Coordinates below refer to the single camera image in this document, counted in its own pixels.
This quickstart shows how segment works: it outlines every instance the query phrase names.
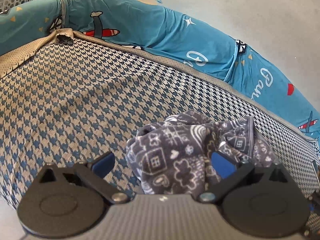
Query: circular cover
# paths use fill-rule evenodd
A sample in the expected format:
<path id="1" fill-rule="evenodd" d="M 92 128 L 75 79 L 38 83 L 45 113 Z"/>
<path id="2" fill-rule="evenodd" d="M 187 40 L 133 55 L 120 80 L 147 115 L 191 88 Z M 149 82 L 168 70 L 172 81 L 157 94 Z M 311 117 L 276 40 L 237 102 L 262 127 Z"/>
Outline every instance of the circular cover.
<path id="1" fill-rule="evenodd" d="M 235 228 L 265 238 L 291 235 L 309 217 L 303 195 L 296 194 L 285 183 L 274 181 L 232 191 L 224 199 L 222 208 L 224 217 Z"/>
<path id="2" fill-rule="evenodd" d="M 65 238 L 90 228 L 104 211 L 103 199 L 80 186 L 48 182 L 26 194 L 18 217 L 28 232 L 47 238 Z"/>

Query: white floor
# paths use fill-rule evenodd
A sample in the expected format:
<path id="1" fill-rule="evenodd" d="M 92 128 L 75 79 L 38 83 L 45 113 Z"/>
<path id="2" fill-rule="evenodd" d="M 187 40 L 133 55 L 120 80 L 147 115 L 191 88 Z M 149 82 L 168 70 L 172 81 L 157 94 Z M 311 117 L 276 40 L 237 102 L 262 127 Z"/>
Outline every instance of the white floor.
<path id="1" fill-rule="evenodd" d="M 156 0 L 141 0 L 157 4 Z M 250 44 L 278 66 L 320 111 L 320 0 L 161 0 Z M 0 200 L 0 239 L 23 231 L 14 210 Z"/>

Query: gray ribbed panel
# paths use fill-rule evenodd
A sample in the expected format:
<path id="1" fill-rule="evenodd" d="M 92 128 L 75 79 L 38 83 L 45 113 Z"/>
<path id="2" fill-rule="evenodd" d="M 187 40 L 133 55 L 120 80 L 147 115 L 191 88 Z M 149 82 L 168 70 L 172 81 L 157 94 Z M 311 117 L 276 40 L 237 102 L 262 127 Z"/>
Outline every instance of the gray ribbed panel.
<path id="1" fill-rule="evenodd" d="M 189 195 L 166 195 L 168 200 L 160 201 L 163 196 L 137 195 L 131 203 L 112 206 L 98 226 L 68 240 L 263 240 L 234 229 L 214 205 Z M 302 239 L 298 234 L 281 238 Z"/>

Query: blue gripper pad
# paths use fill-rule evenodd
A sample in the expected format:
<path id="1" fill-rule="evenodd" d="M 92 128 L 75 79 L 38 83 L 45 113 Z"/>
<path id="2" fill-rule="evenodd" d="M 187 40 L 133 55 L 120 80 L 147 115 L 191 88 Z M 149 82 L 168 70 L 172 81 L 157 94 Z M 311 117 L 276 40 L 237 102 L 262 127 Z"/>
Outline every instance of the blue gripper pad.
<path id="1" fill-rule="evenodd" d="M 236 162 L 232 161 L 223 153 L 213 152 L 211 156 L 211 163 L 222 179 L 229 177 L 237 170 Z"/>

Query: checkered blanket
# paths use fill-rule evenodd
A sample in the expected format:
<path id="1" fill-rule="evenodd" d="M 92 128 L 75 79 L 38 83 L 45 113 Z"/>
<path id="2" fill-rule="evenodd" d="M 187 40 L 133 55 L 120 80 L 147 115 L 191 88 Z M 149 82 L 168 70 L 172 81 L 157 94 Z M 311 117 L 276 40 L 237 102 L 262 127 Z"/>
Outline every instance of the checkered blanket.
<path id="1" fill-rule="evenodd" d="M 68 166 L 112 150 L 116 165 L 105 179 L 133 195 L 138 183 L 124 158 L 127 140 L 138 127 L 188 109 L 217 121 L 254 116 L 304 195 L 319 188 L 315 141 L 188 73 L 75 39 L 42 47 L 0 79 L 0 194 L 17 207 L 45 162 Z M 318 222 L 313 215 L 309 224 Z"/>

